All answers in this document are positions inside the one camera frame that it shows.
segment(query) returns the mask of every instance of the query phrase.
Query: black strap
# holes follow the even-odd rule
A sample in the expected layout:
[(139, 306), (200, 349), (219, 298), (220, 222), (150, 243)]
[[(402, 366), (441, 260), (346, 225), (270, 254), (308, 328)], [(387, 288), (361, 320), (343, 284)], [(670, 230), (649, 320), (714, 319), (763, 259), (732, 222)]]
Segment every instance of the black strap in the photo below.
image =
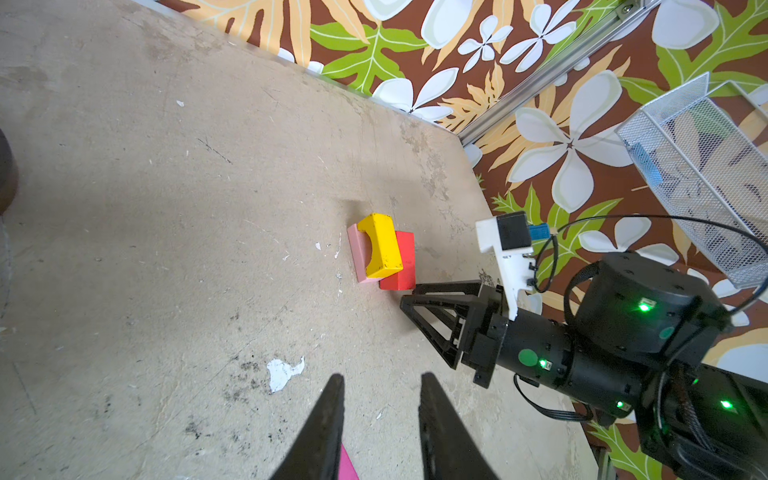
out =
[(568, 287), (565, 289), (565, 294), (563, 295), (563, 314), (565, 315), (566, 323), (572, 324), (575, 319), (573, 312), (571, 312), (571, 292), (574, 287), (581, 282), (589, 280), (598, 273), (600, 273), (600, 262), (590, 263), (579, 270), (568, 283)]

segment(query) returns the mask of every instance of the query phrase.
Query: yellow block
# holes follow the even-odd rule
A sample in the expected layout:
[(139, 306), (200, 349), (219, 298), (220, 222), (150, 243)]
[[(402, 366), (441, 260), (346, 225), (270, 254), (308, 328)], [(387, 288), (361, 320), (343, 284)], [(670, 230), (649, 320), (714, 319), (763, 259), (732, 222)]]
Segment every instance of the yellow block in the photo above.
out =
[(386, 278), (402, 270), (392, 217), (370, 214), (357, 223), (357, 230), (367, 233), (371, 239), (371, 263), (366, 267), (368, 278)]

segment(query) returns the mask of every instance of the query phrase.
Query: green sticker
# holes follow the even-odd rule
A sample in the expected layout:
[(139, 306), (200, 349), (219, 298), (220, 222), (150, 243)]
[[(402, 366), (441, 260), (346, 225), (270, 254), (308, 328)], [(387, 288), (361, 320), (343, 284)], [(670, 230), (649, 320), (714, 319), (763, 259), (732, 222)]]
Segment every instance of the green sticker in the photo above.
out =
[(666, 339), (668, 339), (669, 337), (672, 336), (672, 332), (674, 332), (674, 327), (673, 326), (668, 326), (667, 328), (665, 328), (665, 329), (661, 330), (661, 332), (659, 332), (659, 338), (662, 339), (662, 340), (666, 340)]
[(525, 366), (534, 366), (538, 362), (538, 355), (531, 349), (522, 349), (518, 353), (518, 360)]

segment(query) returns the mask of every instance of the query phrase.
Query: red block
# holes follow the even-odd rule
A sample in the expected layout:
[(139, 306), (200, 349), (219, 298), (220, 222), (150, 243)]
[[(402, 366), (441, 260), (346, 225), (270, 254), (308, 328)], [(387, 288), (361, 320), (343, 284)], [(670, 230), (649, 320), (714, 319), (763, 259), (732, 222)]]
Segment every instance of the red block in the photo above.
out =
[(402, 270), (379, 282), (382, 290), (413, 290), (416, 286), (416, 247), (413, 233), (395, 232)]

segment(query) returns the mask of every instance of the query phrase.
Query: blue object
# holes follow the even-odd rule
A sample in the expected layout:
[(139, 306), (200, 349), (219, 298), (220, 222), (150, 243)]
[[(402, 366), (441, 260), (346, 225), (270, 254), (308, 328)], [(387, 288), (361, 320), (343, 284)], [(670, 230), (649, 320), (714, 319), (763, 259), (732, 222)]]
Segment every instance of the blue object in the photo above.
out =
[(663, 181), (661, 172), (639, 142), (630, 147), (629, 155), (632, 160), (634, 160), (634, 164), (637, 165), (637, 169), (640, 170), (645, 177), (648, 187), (654, 189), (661, 185), (661, 182)]
[(541, 225), (528, 225), (528, 231), (531, 232), (531, 242), (547, 240), (550, 236), (549, 225), (546, 223), (542, 223)]

